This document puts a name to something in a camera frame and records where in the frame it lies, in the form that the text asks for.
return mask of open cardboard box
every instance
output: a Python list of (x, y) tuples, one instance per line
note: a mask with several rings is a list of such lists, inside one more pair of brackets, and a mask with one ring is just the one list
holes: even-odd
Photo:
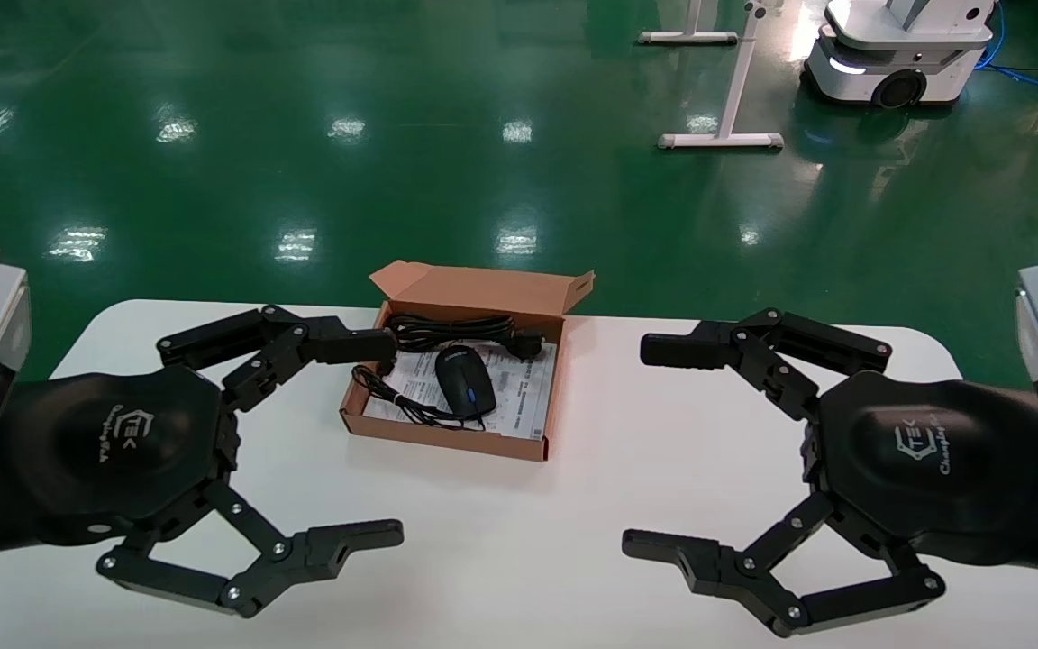
[(347, 430), (355, 435), (388, 440), (409, 440), (430, 447), (458, 448), (519, 460), (547, 461), (556, 438), (555, 415), (558, 410), (564, 359), (564, 314), (588, 297), (594, 285), (594, 272), (580, 276), (543, 275), (518, 270), (453, 268), (425, 263), (395, 262), (372, 274), (372, 280), (386, 301), (379, 309), (375, 327), (382, 327), (392, 313), (412, 313), (437, 320), (469, 320), (506, 314), (515, 318), (516, 327), (543, 332), (556, 348), (555, 371), (551, 375), (551, 398), (543, 439), (508, 438), (490, 431), (448, 431), (420, 424), (378, 420), (364, 416), (371, 394), (352, 381), (338, 411)]

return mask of stand leg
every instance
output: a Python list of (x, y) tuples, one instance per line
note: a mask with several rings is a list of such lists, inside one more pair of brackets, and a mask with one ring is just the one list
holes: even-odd
[(638, 42), (644, 45), (736, 45), (739, 40), (733, 31), (696, 31), (700, 23), (700, 5), (703, 0), (687, 0), (687, 22), (683, 31), (644, 31)]
[(732, 133), (734, 119), (739, 113), (739, 100), (742, 99), (742, 86), (747, 81), (747, 71), (750, 69), (750, 57), (755, 54), (755, 29), (759, 18), (767, 12), (763, 7), (755, 7), (747, 3), (747, 22), (742, 28), (742, 38), (739, 45), (739, 57), (732, 71), (732, 85), (728, 88), (728, 99), (723, 106), (723, 116), (720, 128), (715, 135), (695, 135), (686, 133), (667, 133), (659, 136), (660, 148), (677, 146), (770, 146), (783, 148), (783, 136), (778, 133)]

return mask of mouse cable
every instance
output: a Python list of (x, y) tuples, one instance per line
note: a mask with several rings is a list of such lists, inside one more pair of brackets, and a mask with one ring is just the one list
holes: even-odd
[(360, 386), (370, 391), (372, 398), (380, 401), (393, 403), (403, 410), (408, 420), (412, 423), (421, 424), (424, 427), (445, 428), (448, 431), (466, 430), (467, 422), (479, 422), (479, 427), (487, 431), (483, 424), (483, 415), (460, 416), (455, 412), (440, 410), (436, 406), (428, 406), (413, 399), (408, 399), (403, 393), (389, 386), (386, 381), (379, 377), (371, 367), (355, 366), (351, 370), (351, 378)]
[(543, 349), (543, 334), (516, 329), (515, 318), (511, 316), (447, 321), (394, 313), (383, 325), (391, 329), (400, 350), (406, 352), (430, 351), (453, 341), (489, 341), (502, 345), (511, 356), (530, 360)]

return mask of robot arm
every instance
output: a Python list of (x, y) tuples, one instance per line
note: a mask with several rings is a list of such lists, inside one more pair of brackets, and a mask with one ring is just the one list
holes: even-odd
[[(136, 377), (86, 374), (9, 386), (0, 407), (0, 550), (86, 545), (124, 537), (99, 573), (132, 591), (255, 616), (297, 585), (331, 579), (354, 550), (403, 542), (400, 521), (279, 533), (229, 486), (236, 412), (258, 406), (309, 362), (392, 358), (386, 330), (338, 318), (300, 319), (273, 306), (175, 333), (158, 344), (164, 369)], [(251, 353), (222, 389), (198, 371)], [(260, 558), (231, 578), (148, 558), (213, 512)]]
[[(824, 395), (776, 352), (847, 374)], [(629, 557), (677, 564), (700, 595), (734, 599), (775, 636), (914, 612), (945, 592), (919, 561), (1038, 568), (1038, 399), (965, 381), (883, 377), (881, 342), (766, 309), (700, 322), (687, 336), (647, 335), (649, 366), (732, 367), (792, 420), (810, 495), (744, 550), (710, 539), (628, 530)], [(891, 576), (796, 596), (771, 570), (821, 525)]]

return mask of instruction manual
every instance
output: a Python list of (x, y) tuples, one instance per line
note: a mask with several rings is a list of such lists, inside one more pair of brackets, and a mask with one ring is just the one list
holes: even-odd
[[(551, 402), (551, 375), (555, 371), (556, 345), (543, 344), (543, 350), (531, 360), (519, 360), (502, 345), (467, 341), (487, 366), (491, 385), (495, 387), (495, 410), (483, 415), (488, 432), (509, 438), (539, 440), (547, 423), (547, 407)], [(435, 377), (435, 358), (443, 348), (422, 353), (400, 352), (394, 370), (383, 378), (408, 399), (448, 410), (440, 382)], [(366, 416), (379, 420), (409, 422), (399, 406), (378, 399), (366, 401)], [(476, 430), (479, 423), (468, 423)]]

